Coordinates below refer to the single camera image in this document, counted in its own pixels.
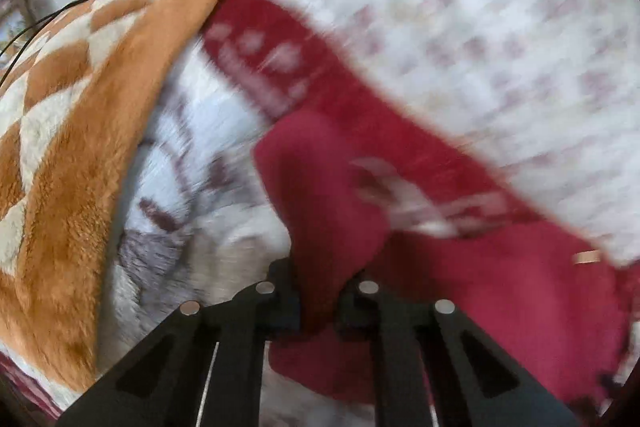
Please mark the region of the dark red knit garment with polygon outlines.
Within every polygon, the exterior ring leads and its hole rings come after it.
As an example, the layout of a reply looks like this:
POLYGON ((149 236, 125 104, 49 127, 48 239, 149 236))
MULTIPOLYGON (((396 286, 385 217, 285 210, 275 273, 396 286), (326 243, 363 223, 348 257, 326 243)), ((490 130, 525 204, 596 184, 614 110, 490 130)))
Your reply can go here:
POLYGON ((599 402, 626 352, 637 269, 495 184, 469 157, 397 116, 357 140, 296 112, 258 142, 262 184, 291 237, 305 317, 279 340, 279 374, 328 397, 369 403, 371 359, 337 337, 338 294, 367 272, 401 298, 448 299, 563 402, 599 402))

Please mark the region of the orange checkered plush blanket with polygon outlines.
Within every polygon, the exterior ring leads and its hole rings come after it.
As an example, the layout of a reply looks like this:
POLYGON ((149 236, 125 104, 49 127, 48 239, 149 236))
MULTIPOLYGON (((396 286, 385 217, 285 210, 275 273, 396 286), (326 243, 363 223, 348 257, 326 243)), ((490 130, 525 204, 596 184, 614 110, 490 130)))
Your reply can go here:
POLYGON ((96 377, 106 247, 162 84, 218 0, 85 0, 1 87, 1 340, 75 391, 96 377))

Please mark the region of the floral white quilt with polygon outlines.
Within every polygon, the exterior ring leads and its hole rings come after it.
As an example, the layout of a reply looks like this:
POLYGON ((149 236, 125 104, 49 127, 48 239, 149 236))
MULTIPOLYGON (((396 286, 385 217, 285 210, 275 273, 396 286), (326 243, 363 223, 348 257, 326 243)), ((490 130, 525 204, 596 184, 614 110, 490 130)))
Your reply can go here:
POLYGON ((536 207, 638 258, 638 0, 277 1, 536 207))

